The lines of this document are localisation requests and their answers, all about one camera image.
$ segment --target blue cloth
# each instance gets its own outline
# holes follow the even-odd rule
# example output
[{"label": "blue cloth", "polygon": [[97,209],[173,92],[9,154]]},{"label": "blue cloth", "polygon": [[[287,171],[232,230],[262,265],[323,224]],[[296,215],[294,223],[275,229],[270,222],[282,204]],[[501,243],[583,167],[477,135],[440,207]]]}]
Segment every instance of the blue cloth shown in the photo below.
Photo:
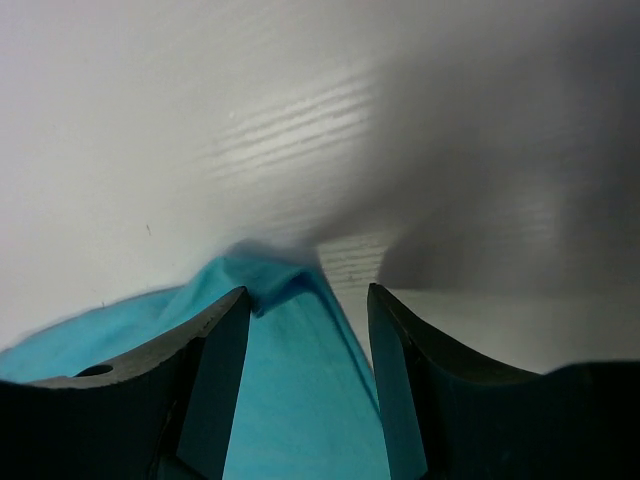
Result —
[{"label": "blue cloth", "polygon": [[75,375],[189,320],[240,285],[257,310],[224,478],[388,479],[371,371],[312,268],[218,258],[184,287],[90,311],[0,353],[0,378]]}]

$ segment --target screw hole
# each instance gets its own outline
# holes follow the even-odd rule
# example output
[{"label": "screw hole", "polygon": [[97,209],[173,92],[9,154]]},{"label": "screw hole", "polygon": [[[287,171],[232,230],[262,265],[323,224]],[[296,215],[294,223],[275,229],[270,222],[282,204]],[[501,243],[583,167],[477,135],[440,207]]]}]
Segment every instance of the screw hole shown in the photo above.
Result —
[{"label": "screw hole", "polygon": [[109,373],[111,370],[113,370],[111,365],[94,365],[93,367],[85,368],[76,377],[95,377],[96,375]]}]

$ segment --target teal fabric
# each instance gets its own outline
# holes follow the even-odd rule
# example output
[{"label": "teal fabric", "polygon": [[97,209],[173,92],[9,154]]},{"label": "teal fabric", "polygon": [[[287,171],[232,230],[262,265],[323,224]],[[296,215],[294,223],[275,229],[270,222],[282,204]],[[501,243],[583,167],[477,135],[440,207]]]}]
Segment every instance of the teal fabric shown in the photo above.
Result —
[{"label": "teal fabric", "polygon": [[373,377],[320,272],[250,255],[187,285],[93,310],[0,353],[0,378],[75,375],[179,325],[230,289],[256,303],[225,479],[388,479]]}]

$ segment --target black plastic part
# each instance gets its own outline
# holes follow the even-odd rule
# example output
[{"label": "black plastic part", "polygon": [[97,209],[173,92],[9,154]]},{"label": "black plastic part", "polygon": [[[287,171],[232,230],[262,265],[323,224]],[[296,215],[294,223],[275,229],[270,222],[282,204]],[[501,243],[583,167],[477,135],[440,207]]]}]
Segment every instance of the black plastic part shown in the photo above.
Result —
[{"label": "black plastic part", "polygon": [[239,288],[76,377],[0,382],[3,471],[11,478],[222,478],[249,315],[249,295]]},{"label": "black plastic part", "polygon": [[640,478],[640,363],[537,375],[466,347],[379,285],[368,310],[393,480]]}]

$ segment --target gray surface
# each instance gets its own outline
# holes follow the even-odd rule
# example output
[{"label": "gray surface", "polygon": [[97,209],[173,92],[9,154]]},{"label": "gray surface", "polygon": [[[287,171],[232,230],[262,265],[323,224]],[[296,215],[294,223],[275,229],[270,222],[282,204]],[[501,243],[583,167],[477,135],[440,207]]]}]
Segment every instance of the gray surface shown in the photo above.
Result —
[{"label": "gray surface", "polygon": [[[640,353],[590,303],[636,280],[637,2],[0,5],[0,345],[246,238],[319,244],[363,305],[404,238],[385,282],[487,353]],[[481,292],[575,314],[473,323]]]}]

